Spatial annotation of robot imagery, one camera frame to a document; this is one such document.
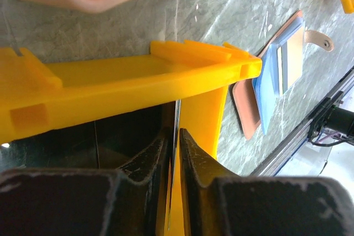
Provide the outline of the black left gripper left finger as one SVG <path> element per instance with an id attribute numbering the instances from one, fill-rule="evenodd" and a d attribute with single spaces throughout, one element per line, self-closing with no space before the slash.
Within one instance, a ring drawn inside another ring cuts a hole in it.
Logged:
<path id="1" fill-rule="evenodd" d="M 163 235 L 170 130 L 121 167 L 1 173 L 2 235 Z"/>

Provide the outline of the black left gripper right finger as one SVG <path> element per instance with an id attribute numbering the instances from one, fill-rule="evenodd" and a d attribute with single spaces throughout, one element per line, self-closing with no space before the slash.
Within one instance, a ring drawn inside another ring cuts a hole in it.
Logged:
<path id="1" fill-rule="evenodd" d="M 186 235 L 353 234 L 353 203 L 336 180 L 240 177 L 179 135 Z"/>

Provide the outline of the black card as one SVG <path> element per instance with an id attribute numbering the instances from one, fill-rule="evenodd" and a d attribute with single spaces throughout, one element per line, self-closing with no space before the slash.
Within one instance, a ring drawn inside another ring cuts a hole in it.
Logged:
<path id="1" fill-rule="evenodd" d="M 179 122 L 180 122 L 181 100 L 174 102 L 174 123 L 173 123 L 173 141 L 170 154 L 170 168 L 171 168 L 171 182 L 170 182 L 170 196 L 169 196 L 169 211 L 168 211 L 168 230 L 170 230 L 171 223 L 171 207 L 173 197 L 173 186 L 175 176 L 176 152 L 178 146 Z"/>

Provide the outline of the pink leather card holder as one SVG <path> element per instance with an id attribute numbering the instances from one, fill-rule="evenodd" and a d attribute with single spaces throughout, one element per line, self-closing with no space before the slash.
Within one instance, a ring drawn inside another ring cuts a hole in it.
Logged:
<path id="1" fill-rule="evenodd" d="M 232 97 L 240 119 L 243 135 L 250 140 L 258 127 L 267 133 L 275 104 L 279 95 L 278 48 L 288 35 L 292 35 L 300 27 L 304 27 L 304 43 L 314 44 L 327 52 L 334 49 L 330 37 L 316 30 L 305 27 L 302 11 L 295 12 L 286 23 L 273 35 L 270 41 L 259 52 L 262 60 L 261 74 L 256 78 L 235 83 Z"/>

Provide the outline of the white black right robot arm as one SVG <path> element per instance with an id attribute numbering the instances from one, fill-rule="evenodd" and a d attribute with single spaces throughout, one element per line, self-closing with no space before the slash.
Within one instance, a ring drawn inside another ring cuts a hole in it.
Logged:
<path id="1" fill-rule="evenodd" d="M 324 144 L 319 141 L 314 141 L 317 133 L 321 133 L 323 129 L 331 129 L 340 133 L 343 138 L 337 142 Z M 327 148 L 336 146 L 342 143 L 353 145 L 353 112 L 339 107 L 331 107 L 323 114 L 318 114 L 310 124 L 308 132 L 308 142 L 314 146 Z"/>

